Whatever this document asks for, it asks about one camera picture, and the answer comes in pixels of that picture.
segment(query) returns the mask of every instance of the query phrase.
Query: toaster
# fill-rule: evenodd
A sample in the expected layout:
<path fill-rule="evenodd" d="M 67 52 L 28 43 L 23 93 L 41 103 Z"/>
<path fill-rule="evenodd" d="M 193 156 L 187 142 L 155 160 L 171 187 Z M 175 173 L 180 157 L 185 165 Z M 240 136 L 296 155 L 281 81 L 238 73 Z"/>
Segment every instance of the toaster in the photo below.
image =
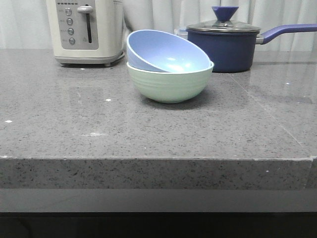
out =
<path fill-rule="evenodd" d="M 47 0 L 53 54 L 61 64 L 123 57 L 122 0 Z"/>

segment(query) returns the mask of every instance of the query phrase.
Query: curtain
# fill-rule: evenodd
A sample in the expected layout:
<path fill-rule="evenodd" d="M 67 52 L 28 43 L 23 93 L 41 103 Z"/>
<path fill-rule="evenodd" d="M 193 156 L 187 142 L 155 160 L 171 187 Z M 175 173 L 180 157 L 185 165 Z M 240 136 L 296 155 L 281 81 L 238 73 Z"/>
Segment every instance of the curtain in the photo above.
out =
<path fill-rule="evenodd" d="M 126 34 L 139 29 L 174 33 L 215 19 L 211 6 L 239 6 L 232 17 L 262 28 L 317 23 L 317 0 L 123 0 Z M 257 51 L 317 51 L 316 33 L 283 34 Z M 0 48 L 52 48 L 44 0 L 6 0 L 0 7 Z"/>

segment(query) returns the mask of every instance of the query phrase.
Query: stacked bowls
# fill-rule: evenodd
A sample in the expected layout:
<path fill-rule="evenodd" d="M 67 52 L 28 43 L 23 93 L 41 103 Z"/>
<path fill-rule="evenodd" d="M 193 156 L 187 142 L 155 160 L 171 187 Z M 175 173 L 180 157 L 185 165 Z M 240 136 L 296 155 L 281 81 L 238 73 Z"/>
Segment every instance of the stacked bowls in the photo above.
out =
<path fill-rule="evenodd" d="M 139 30 L 127 38 L 128 71 L 144 96 L 179 103 L 198 95 L 211 77 L 213 62 L 193 43 L 179 36 Z"/>

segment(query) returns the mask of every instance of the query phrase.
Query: pot lid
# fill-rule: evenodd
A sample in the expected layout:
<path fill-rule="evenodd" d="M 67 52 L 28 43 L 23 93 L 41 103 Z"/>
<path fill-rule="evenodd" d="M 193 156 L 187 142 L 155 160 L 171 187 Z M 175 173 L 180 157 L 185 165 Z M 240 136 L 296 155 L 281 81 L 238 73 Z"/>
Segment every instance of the pot lid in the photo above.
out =
<path fill-rule="evenodd" d="M 238 9 L 237 6 L 213 6 L 217 20 L 205 21 L 187 26 L 188 30 L 222 33 L 260 32 L 261 28 L 241 21 L 230 21 Z"/>

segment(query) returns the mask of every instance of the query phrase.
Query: kitchen counter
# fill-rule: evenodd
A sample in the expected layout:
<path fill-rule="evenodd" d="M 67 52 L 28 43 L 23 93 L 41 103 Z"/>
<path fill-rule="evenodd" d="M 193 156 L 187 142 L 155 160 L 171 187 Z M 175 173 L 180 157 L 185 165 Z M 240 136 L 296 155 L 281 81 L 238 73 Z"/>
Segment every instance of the kitchen counter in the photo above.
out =
<path fill-rule="evenodd" d="M 124 59 L 61 66 L 50 50 L 0 55 L 3 193 L 317 188 L 316 53 L 256 52 L 251 70 L 213 73 L 178 104 L 140 95 Z"/>

